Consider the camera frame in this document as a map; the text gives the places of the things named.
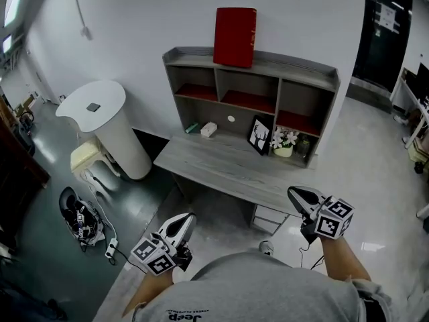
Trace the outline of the white paper notice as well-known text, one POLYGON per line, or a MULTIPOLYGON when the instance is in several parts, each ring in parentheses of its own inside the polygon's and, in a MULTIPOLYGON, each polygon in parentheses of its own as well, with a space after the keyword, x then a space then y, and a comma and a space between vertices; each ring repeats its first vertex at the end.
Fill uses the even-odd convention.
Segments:
POLYGON ((393 8, 383 4, 383 3, 378 3, 378 5, 380 5, 380 11, 377 11, 376 14, 376 19, 375 21, 377 22, 377 24, 380 27, 383 27, 395 34, 399 34, 400 33, 400 23, 397 22, 396 19, 396 15, 399 12, 403 12, 404 8, 397 4, 396 2, 393 2, 393 8))

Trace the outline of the person's grey shirt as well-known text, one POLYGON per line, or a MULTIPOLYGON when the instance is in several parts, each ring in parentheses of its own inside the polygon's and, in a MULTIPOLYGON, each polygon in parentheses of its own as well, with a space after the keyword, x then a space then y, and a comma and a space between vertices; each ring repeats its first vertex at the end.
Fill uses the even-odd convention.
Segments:
POLYGON ((190 281, 140 303, 128 322, 394 322, 391 299, 368 280, 334 280, 259 252, 223 256, 190 281))

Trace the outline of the black deer picture frame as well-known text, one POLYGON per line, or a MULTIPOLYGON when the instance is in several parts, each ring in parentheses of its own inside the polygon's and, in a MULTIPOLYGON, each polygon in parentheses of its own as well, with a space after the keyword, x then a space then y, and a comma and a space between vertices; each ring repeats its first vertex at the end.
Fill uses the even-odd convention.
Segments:
POLYGON ((247 134, 247 141, 261 156, 268 155, 272 129, 272 115, 254 115, 247 134))

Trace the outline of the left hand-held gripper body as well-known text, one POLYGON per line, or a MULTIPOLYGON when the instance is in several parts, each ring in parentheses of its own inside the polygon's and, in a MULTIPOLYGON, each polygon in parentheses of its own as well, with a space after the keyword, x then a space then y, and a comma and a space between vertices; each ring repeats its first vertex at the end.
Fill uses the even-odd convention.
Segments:
POLYGON ((157 232, 143 237, 131 255, 154 276, 175 267, 185 271, 192 261, 188 242, 196 226, 194 213, 182 213, 166 220, 157 232))

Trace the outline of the red book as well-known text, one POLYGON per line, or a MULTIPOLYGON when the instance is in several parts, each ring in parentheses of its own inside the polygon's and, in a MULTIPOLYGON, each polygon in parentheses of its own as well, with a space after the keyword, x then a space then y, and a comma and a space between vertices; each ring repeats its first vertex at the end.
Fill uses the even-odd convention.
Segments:
POLYGON ((251 68, 257 10, 246 7, 219 7, 216 14, 213 62, 251 68))

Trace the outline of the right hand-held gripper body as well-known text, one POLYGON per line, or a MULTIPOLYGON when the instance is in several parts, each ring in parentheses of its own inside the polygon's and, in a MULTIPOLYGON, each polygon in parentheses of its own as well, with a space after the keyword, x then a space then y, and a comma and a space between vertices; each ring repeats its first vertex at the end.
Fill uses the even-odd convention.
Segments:
POLYGON ((302 216, 301 234, 309 245, 317 237, 338 239, 349 228, 355 208, 307 186, 290 186, 288 198, 302 216))

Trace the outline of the white potted flowers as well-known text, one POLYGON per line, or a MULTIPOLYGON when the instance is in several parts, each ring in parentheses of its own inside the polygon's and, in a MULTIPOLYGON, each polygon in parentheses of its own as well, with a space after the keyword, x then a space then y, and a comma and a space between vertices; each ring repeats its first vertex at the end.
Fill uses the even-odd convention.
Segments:
POLYGON ((275 128, 270 146, 276 156, 289 158, 298 141, 300 132, 286 129, 281 126, 275 128))

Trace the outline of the grey wooden desk with hutch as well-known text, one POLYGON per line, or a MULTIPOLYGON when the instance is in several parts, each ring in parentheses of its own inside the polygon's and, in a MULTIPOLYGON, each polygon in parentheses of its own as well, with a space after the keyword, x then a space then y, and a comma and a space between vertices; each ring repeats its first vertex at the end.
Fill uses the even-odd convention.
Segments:
POLYGON ((263 51, 254 51, 251 68, 225 66, 213 62, 213 48, 198 46, 174 47, 162 60, 184 129, 214 122, 219 132, 247 140, 254 115, 272 115, 271 140, 281 126, 308 135, 311 145, 300 158, 299 134, 291 157, 276 156, 270 144, 267 156, 303 168, 315 159, 341 83, 335 67, 263 51))

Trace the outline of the cream cushioned stool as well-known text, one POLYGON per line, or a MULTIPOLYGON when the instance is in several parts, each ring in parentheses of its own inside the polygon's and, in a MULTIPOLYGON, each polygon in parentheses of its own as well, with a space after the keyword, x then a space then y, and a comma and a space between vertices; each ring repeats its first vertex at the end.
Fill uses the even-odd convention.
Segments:
POLYGON ((120 173, 113 167, 115 160, 96 137, 93 137, 87 140, 85 143, 79 145, 77 149, 73 150, 70 155, 71 173, 73 173, 73 175, 79 181, 87 184, 93 193, 97 192, 97 189, 90 182, 86 176, 86 173, 90 172, 91 166, 97 161, 106 164, 108 169, 115 176, 121 176, 120 173))

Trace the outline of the person's left forearm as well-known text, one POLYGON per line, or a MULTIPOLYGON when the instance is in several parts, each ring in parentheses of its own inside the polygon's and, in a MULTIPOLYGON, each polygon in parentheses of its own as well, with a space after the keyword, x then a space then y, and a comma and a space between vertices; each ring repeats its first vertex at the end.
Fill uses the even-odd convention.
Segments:
POLYGON ((153 275, 151 272, 146 273, 135 294, 124 309, 122 316, 126 316, 139 304, 149 303, 172 286, 174 284, 173 270, 173 268, 169 269, 158 276, 153 275))

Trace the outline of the person's right forearm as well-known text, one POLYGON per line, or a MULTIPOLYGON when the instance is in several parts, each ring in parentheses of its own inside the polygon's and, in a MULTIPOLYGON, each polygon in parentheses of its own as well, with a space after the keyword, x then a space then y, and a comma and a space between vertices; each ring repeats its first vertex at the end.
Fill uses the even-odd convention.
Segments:
POLYGON ((320 236, 320 241, 326 271, 330 278, 341 281, 352 279, 371 281, 368 271, 343 236, 338 239, 320 236))

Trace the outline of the white tissue box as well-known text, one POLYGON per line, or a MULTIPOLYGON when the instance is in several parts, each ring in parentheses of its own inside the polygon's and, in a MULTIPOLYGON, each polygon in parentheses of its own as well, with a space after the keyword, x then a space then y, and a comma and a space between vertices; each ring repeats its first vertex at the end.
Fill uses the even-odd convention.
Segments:
POLYGON ((208 122, 200 129, 200 134, 206 138, 209 138, 218 128, 218 125, 214 122, 208 122))

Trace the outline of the black double door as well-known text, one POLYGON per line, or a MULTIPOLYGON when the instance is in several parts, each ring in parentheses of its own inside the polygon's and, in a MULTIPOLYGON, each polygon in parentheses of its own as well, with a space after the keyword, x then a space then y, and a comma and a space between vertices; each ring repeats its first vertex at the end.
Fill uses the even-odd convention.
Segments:
POLYGON ((365 0, 363 27, 353 76, 377 85, 389 92, 393 91, 404 60, 410 26, 413 0, 365 0), (396 15, 400 23, 400 33, 395 34, 380 27, 376 12, 383 3, 393 8, 393 2, 404 8, 396 15))

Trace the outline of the clear glass jar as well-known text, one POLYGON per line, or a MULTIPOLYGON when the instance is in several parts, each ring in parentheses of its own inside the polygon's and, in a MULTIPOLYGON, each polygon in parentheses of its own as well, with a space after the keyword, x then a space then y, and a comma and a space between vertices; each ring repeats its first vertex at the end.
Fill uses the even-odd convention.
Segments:
POLYGON ((299 142, 296 145, 296 153, 300 158, 306 158, 310 150, 310 138, 302 133, 299 136, 299 142))

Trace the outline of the white round pedestal table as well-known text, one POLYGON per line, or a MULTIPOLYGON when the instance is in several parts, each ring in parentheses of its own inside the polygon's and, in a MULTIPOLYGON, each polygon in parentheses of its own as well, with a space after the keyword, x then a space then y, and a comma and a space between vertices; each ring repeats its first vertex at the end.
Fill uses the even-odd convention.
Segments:
POLYGON ((56 116, 74 120, 82 133, 94 134, 129 178, 141 180, 150 172, 152 161, 128 121, 125 100, 119 83, 98 80, 69 94, 56 116), (90 103, 101 107, 94 113, 87 111, 90 103))

